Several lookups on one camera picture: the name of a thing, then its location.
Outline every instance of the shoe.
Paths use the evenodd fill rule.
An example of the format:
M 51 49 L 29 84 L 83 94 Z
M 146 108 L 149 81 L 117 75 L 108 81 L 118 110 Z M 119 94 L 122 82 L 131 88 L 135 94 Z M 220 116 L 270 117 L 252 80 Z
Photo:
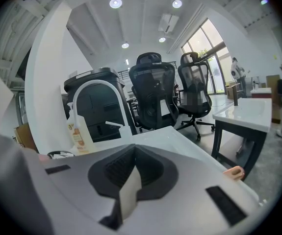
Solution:
M 276 135 L 282 138 L 282 131 L 281 130 L 277 130 L 276 131 Z

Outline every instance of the concrete floor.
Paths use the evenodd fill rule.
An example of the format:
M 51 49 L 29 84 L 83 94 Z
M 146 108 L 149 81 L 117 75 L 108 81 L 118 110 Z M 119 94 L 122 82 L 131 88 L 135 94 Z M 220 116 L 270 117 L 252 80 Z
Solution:
M 232 100 L 227 99 L 226 95 L 213 95 L 210 97 L 213 103 L 212 110 L 202 120 L 204 122 L 215 123 L 212 114 L 227 106 Z M 189 119 L 187 115 L 180 115 L 175 128 L 180 126 L 181 121 Z M 282 138 L 275 135 L 276 129 L 281 125 L 282 123 L 280 125 L 272 123 L 262 152 L 254 168 L 245 179 L 245 183 L 259 195 L 260 200 L 271 200 L 281 193 L 282 190 Z M 211 131 L 210 126 L 198 125 L 198 128 L 202 136 L 200 141 L 196 140 L 197 133 L 193 126 L 182 129 L 179 132 L 210 155 L 214 142 L 214 133 Z M 240 147 L 241 142 L 241 137 L 223 131 L 220 151 L 228 149 L 234 153 Z

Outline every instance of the large window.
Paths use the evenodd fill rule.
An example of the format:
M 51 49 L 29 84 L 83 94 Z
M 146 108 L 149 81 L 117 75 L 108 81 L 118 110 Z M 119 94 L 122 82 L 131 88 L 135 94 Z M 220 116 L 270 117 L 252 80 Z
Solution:
M 207 19 L 193 34 L 193 36 L 182 47 L 183 53 L 197 52 L 199 56 L 211 50 L 214 46 L 223 42 L 222 37 L 213 25 Z M 209 94 L 218 94 L 225 92 L 225 82 L 232 81 L 230 74 L 231 57 L 227 47 L 216 52 L 206 60 L 209 64 L 209 80 L 207 90 Z

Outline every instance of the white ceiling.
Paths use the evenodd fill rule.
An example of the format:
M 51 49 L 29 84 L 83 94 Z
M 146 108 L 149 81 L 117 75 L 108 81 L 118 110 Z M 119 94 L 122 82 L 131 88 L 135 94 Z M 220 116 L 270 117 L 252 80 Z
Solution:
M 15 74 L 31 48 L 37 26 L 57 1 L 15 0 L 0 10 L 0 77 L 8 86 L 24 85 Z M 173 0 L 122 0 L 119 9 L 112 9 L 110 0 L 67 1 L 79 3 L 71 13 L 68 28 L 87 59 L 121 46 L 125 41 L 130 45 L 157 42 L 162 36 L 158 25 L 163 13 L 180 17 L 171 38 L 164 43 L 166 51 L 171 46 L 174 50 L 201 3 L 229 17 L 244 32 L 272 13 L 269 6 L 260 6 L 260 0 L 182 0 L 183 6 L 179 9 L 172 7 Z M 2 66 L 2 61 L 7 61 L 7 66 Z

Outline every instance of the plastic bottle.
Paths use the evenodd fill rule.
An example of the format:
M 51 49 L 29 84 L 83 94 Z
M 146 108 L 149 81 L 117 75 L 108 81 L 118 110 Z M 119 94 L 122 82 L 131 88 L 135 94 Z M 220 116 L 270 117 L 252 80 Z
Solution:
M 93 143 L 92 137 L 87 129 L 87 125 L 83 116 L 77 116 L 79 122 L 79 128 L 74 128 L 75 119 L 73 112 L 73 103 L 68 103 L 70 107 L 69 118 L 67 120 L 68 130 L 75 144 L 78 154 L 84 155 L 92 152 L 96 152 L 96 147 Z

